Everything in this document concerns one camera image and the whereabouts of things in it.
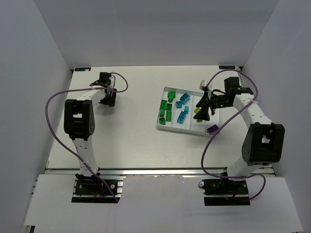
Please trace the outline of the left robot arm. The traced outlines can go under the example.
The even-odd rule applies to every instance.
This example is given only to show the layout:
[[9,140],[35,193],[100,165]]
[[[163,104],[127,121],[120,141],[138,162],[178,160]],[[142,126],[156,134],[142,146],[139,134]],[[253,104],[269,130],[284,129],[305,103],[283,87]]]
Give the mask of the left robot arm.
[[92,179],[97,173],[97,166],[91,136],[95,132],[94,106],[98,103],[109,107],[115,106],[115,76],[101,72],[99,79],[93,82],[91,89],[76,99],[67,99],[64,109],[64,131],[72,140],[80,161],[80,172],[77,179]]

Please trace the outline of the dark label sticker left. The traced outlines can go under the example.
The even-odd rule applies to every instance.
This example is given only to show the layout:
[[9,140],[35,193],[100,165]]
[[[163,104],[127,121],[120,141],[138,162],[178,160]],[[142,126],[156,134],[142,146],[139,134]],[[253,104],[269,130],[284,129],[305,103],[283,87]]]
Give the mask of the dark label sticker left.
[[91,71],[91,67],[76,67],[74,71],[75,72]]

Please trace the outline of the white compartment tray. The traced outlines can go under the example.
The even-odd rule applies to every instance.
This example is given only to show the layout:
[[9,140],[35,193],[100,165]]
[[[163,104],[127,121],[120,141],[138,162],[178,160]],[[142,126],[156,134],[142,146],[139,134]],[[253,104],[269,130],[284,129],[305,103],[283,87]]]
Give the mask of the white compartment tray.
[[[172,102],[168,102],[168,92],[173,91],[176,93],[176,97]],[[190,99],[186,102],[186,104],[182,105],[182,108],[177,109],[175,106],[175,102],[179,101],[180,97],[184,94],[188,93],[190,95]],[[158,129],[161,130],[167,130],[167,131],[172,131],[172,132],[178,132],[178,133],[188,133],[188,134],[194,134],[194,135],[201,135],[201,136],[211,136],[211,134],[206,132],[206,129],[209,128],[210,126],[216,124],[218,127],[221,125],[221,114],[219,112],[216,112],[215,115],[210,115],[210,121],[202,121],[202,122],[197,122],[196,119],[193,117],[195,116],[196,113],[194,113],[195,106],[197,102],[201,99],[203,96],[202,93],[200,92],[193,92],[189,90],[184,90],[184,89],[177,89],[177,88],[172,88],[172,87],[164,87],[163,93],[162,93],[162,98],[161,100],[166,100],[167,103],[172,104],[172,121],[168,122],[166,121],[165,125],[160,125],[158,119],[160,118],[159,112],[158,112],[158,119],[156,126]],[[186,118],[183,122],[183,124],[177,123],[177,118],[180,114],[181,111],[184,111],[184,107],[188,106],[189,107],[189,112],[186,115]]]

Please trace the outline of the lime 2x2 lego brick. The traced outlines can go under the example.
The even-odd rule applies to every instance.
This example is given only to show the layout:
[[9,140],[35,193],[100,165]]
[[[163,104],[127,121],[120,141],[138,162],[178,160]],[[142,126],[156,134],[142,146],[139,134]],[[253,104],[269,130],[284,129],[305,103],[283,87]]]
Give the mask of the lime 2x2 lego brick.
[[194,113],[198,113],[198,112],[200,112],[200,110],[201,110],[201,108],[195,108],[195,110],[194,110]]

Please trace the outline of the dark label sticker right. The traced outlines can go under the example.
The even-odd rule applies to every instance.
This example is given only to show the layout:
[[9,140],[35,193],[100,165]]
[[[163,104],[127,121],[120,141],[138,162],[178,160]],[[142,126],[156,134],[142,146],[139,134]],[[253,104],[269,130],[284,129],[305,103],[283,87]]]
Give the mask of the dark label sticker right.
[[218,67],[219,67],[220,70],[225,70],[225,69],[236,69],[235,66],[229,66],[229,65],[226,65],[226,66],[224,66],[224,65],[219,65]]

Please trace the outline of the teal square lego brick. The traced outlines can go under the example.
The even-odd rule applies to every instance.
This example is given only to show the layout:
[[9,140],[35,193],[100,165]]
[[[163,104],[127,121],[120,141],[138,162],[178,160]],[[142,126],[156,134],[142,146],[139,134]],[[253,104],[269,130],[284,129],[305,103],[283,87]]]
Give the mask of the teal square lego brick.
[[188,106],[185,106],[184,107],[184,112],[187,114],[189,112],[189,107]]

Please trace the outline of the dark label sticker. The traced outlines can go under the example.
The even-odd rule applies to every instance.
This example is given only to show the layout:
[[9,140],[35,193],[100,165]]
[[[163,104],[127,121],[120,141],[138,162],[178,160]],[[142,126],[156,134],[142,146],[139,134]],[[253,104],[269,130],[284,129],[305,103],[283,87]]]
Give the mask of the dark label sticker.
[[91,67],[76,67],[74,71],[75,72],[91,71]]
[[224,65],[219,65],[218,67],[219,67],[220,70],[225,70],[225,69],[236,69],[235,66],[229,66],[229,65],[226,65],[226,66],[224,66]]

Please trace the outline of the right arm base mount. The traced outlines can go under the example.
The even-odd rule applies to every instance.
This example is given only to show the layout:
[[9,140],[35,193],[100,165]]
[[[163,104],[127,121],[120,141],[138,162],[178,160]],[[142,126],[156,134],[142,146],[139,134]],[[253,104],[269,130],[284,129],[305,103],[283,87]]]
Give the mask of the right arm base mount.
[[205,179],[198,183],[204,191],[205,206],[249,206],[250,198],[246,181]]

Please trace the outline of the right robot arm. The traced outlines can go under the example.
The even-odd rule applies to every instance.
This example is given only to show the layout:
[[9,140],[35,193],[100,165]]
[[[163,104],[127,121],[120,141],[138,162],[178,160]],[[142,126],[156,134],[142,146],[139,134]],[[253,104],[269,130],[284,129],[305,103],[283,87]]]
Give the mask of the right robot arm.
[[229,77],[224,80],[224,85],[224,92],[214,95],[208,83],[201,82],[200,89],[204,94],[196,104],[200,110],[194,119],[209,121],[215,110],[221,108],[234,107],[238,111],[248,131],[242,144],[242,154],[226,169],[225,177],[244,180],[255,170],[280,161],[285,128],[282,124],[273,123],[264,114],[253,91],[240,86],[239,78]]

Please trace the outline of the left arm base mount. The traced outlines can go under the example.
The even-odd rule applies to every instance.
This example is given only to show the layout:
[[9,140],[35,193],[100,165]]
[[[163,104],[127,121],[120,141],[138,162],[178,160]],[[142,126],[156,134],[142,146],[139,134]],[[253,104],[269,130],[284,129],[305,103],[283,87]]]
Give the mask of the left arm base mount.
[[72,203],[117,203],[121,198],[122,180],[107,179],[106,184],[97,177],[75,174]]

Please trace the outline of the teal 2x4 lego brick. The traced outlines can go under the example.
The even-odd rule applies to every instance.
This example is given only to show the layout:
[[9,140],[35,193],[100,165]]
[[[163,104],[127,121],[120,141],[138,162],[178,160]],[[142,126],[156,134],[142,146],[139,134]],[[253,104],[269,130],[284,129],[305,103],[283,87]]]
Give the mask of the teal 2x4 lego brick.
[[186,113],[184,111],[181,111],[178,118],[177,118],[177,123],[183,124],[185,118],[186,118]]

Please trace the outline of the teal small lego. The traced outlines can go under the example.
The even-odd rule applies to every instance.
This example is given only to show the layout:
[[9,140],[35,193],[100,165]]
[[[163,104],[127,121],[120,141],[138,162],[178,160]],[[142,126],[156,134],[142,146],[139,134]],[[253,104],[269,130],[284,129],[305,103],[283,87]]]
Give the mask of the teal small lego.
[[176,101],[175,102],[175,106],[176,106],[177,109],[182,108],[182,102],[181,101]]

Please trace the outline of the green 2x4 lego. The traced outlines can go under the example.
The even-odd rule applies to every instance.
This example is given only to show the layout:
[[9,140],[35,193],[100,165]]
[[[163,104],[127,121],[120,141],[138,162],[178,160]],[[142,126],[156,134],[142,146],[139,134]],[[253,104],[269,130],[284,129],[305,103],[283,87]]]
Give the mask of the green 2x4 lego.
[[166,121],[168,122],[171,122],[172,121],[172,111],[166,111],[166,114],[165,114],[165,119]]
[[160,110],[166,110],[166,107],[167,107],[167,101],[166,100],[161,100],[161,103],[160,103]]

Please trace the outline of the green square lego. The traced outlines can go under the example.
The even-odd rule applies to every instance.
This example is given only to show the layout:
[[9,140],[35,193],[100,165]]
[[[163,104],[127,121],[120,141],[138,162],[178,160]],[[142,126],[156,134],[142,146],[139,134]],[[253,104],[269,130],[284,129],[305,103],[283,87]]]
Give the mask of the green square lego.
[[160,117],[164,117],[164,116],[165,116],[165,110],[164,110],[164,109],[161,109],[161,110],[160,110],[159,116],[160,116]]
[[171,111],[172,110],[172,104],[170,104],[170,103],[167,103],[167,105],[166,105],[166,110],[167,111]]

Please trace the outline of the teal curved large lego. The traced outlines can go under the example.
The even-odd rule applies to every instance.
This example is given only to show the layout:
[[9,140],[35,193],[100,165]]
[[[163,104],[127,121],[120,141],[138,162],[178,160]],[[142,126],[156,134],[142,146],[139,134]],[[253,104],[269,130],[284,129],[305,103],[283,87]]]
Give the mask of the teal curved large lego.
[[182,104],[185,104],[188,100],[190,99],[190,95],[188,93],[184,93],[181,97],[180,97],[180,101]]

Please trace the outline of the green curved lego brick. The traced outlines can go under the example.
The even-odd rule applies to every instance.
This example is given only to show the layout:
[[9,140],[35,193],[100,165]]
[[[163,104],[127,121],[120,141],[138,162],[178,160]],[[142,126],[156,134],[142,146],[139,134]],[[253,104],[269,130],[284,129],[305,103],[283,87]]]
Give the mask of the green curved lego brick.
[[168,98],[168,102],[172,102],[176,97],[176,93],[173,91],[168,92],[167,98]]

